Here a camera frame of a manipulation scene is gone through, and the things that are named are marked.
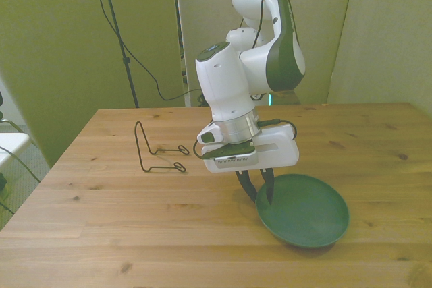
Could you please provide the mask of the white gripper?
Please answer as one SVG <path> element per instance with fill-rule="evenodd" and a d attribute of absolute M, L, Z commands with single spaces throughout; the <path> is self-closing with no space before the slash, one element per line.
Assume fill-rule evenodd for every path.
<path fill-rule="evenodd" d="M 256 202 L 257 189 L 247 170 L 261 169 L 264 184 L 259 194 L 261 200 L 273 203 L 275 175 L 272 168 L 295 165 L 299 151 L 291 125 L 283 124 L 262 129 L 251 142 L 255 151 L 250 154 L 228 154 L 221 158 L 205 159 L 206 168 L 212 173 L 236 171 L 236 177 L 248 197 Z"/>

